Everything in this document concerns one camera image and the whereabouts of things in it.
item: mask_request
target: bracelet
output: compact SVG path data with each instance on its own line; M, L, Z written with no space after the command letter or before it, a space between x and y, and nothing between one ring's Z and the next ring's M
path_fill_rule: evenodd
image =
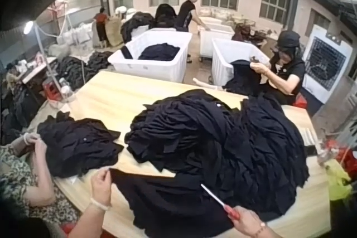
M28 135L28 133L25 133L25 134L23 135L23 142L24 142L27 146L29 146L30 144L29 144L29 142L28 142L27 139L26 139L27 135Z
M252 238L257 238L267 228L267 224L264 222L260 223L260 229L252 236Z
M104 211L108 211L109 210L109 206L105 206L99 202L97 202L93 197L90 198L90 202L92 204L94 204L96 207L99 207L100 209L104 210Z

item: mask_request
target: hand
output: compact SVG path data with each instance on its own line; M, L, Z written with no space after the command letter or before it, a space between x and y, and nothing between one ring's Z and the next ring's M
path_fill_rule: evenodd
M40 138L40 135L37 133L27 133L25 136L23 136L24 139L26 139L26 142L29 144L35 144L36 141Z
M41 138L38 138L35 142L35 153L36 155L45 155L47 151L47 145Z
M251 62L250 68L253 69L258 74L266 74L267 71L269 71L269 68L266 65L261 64L260 62L258 63Z
M240 219L235 220L230 215L228 217L232 220L234 227L242 234L251 237L262 228L262 221L255 212L240 206L235 207L234 210L238 212Z
M110 206L112 195L112 177L107 168L101 168L91 178L91 194L93 199L105 206Z

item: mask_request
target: woman in black hat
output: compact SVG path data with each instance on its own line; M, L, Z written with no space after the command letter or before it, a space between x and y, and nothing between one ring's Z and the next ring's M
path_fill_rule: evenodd
M268 78L268 82L262 85L264 92L274 95L282 105L292 105L302 88L305 76L305 63L302 60L298 33L281 32L277 42L277 51L269 65L252 62L250 68ZM276 65L280 65L281 68L277 70Z

